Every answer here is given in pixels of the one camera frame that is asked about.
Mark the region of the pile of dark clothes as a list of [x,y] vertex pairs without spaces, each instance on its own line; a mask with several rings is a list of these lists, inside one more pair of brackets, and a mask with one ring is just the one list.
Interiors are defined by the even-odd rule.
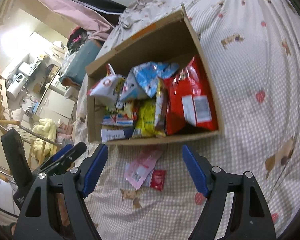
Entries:
[[80,49],[80,46],[82,46],[87,39],[88,32],[82,27],[76,27],[69,35],[66,47],[70,53],[74,53]]

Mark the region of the white yellow snack bag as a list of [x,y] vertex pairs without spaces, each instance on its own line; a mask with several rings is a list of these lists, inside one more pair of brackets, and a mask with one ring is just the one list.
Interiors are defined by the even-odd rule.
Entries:
[[94,97],[98,106],[115,108],[126,78],[117,75],[110,63],[106,64],[106,70],[106,76],[93,85],[87,95]]

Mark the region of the teal mattress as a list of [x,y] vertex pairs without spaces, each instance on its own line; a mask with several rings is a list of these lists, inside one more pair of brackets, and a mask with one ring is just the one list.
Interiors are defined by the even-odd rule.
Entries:
[[85,68],[91,64],[99,54],[104,42],[90,39],[83,44],[79,51],[72,53],[61,65],[60,83],[66,87],[79,89],[86,75]]

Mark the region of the light blue white snack bag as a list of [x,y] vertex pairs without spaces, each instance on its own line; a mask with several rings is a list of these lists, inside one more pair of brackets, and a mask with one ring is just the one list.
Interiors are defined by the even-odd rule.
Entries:
[[123,85],[119,101],[144,100],[155,96],[158,78],[168,79],[179,69],[177,63],[146,62],[133,67]]

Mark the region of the yellow blanket pile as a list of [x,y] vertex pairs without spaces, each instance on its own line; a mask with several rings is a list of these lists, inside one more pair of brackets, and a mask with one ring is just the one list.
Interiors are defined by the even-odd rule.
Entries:
[[[56,124],[52,119],[38,120],[38,124],[33,127],[32,131],[50,141],[54,142],[56,139]],[[40,138],[34,141],[33,154],[37,160],[40,158],[43,143],[44,141]]]

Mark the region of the white water heater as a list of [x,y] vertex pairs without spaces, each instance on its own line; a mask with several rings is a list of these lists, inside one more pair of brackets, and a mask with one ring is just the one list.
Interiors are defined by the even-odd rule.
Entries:
[[6,95],[9,99],[15,100],[27,82],[27,78],[22,73],[18,73],[10,86],[6,90]]

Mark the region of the pink flat snack packet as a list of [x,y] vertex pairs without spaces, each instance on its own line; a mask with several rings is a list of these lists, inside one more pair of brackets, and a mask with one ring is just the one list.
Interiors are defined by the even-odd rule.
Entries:
[[157,161],[162,155],[161,150],[142,151],[126,169],[124,178],[138,190],[145,182],[148,175],[154,170]]

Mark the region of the small red sachet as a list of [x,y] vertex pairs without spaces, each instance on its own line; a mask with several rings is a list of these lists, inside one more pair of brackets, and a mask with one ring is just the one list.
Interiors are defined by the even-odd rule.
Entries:
[[165,176],[166,176],[165,170],[154,170],[151,176],[150,188],[162,192],[164,189]]

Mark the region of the red snack bag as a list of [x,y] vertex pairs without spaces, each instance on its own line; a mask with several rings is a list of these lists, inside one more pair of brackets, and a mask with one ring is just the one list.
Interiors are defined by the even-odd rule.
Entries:
[[215,104],[199,55],[164,84],[168,94],[167,135],[218,130]]

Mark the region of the brown cardboard box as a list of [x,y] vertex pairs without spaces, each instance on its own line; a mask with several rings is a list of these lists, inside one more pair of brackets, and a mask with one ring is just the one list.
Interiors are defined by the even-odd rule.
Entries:
[[100,53],[86,72],[91,142],[157,145],[224,131],[211,71],[184,8]]

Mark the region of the pink hanging cloth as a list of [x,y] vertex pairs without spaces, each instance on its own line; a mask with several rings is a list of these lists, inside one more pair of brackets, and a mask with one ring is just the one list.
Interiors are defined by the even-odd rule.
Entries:
[[64,16],[68,20],[91,31],[90,39],[106,41],[113,25],[98,12],[72,0],[38,0],[50,11]]

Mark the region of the blue cartoon snack bag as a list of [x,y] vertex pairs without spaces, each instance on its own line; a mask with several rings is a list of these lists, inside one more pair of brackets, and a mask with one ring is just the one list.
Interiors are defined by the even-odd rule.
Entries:
[[101,139],[102,142],[108,142],[113,140],[129,139],[132,137],[134,132],[134,127],[126,127],[119,129],[101,129]]

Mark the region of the union jack snack bag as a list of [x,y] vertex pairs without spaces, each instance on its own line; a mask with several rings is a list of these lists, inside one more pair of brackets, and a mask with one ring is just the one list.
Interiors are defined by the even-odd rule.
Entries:
[[106,107],[101,124],[106,126],[134,126],[138,118],[138,104],[135,101],[121,102],[119,108]]

